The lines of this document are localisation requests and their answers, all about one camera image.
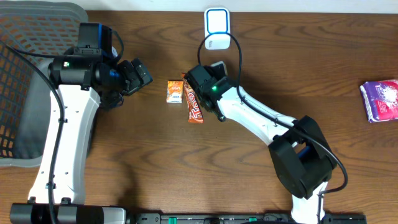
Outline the orange Top chocolate bar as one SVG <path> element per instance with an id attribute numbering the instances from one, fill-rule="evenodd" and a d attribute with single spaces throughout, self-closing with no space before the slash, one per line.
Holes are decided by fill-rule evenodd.
<path id="1" fill-rule="evenodd" d="M 182 73 L 183 89 L 188 108 L 188 122 L 195 124 L 203 124 L 204 119 L 200 107 L 197 102 L 196 94 L 192 87 L 185 79 L 185 73 Z"/>

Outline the small orange tissue pack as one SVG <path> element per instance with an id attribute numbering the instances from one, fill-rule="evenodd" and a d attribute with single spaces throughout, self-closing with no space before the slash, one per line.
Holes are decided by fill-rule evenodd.
<path id="1" fill-rule="evenodd" d="M 182 103 L 183 81 L 169 80 L 167 82 L 167 103 Z"/>

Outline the pink purple pad pack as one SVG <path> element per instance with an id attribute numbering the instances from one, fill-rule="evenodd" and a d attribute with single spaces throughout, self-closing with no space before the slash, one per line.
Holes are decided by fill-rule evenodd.
<path id="1" fill-rule="evenodd" d="M 365 82 L 359 89 L 370 123 L 397 120 L 397 80 Z"/>

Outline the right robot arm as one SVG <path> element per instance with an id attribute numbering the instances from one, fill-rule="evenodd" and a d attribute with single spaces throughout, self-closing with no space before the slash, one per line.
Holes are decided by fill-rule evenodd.
<path id="1" fill-rule="evenodd" d="M 292 194 L 293 221 L 322 223 L 323 196 L 337 163 L 317 122 L 286 116 L 257 101 L 227 76 L 223 63 L 197 65 L 183 77 L 207 111 L 220 121 L 239 123 L 265 143 L 277 178 Z"/>

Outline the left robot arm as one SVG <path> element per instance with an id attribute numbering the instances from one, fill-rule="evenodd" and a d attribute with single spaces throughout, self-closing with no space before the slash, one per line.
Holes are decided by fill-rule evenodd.
<path id="1" fill-rule="evenodd" d="M 132 223 L 123 207 L 85 205 L 84 169 L 96 112 L 122 103 L 152 81 L 135 58 L 113 47 L 74 47 L 53 56 L 51 112 L 44 154 L 27 203 L 11 207 L 12 223 Z"/>

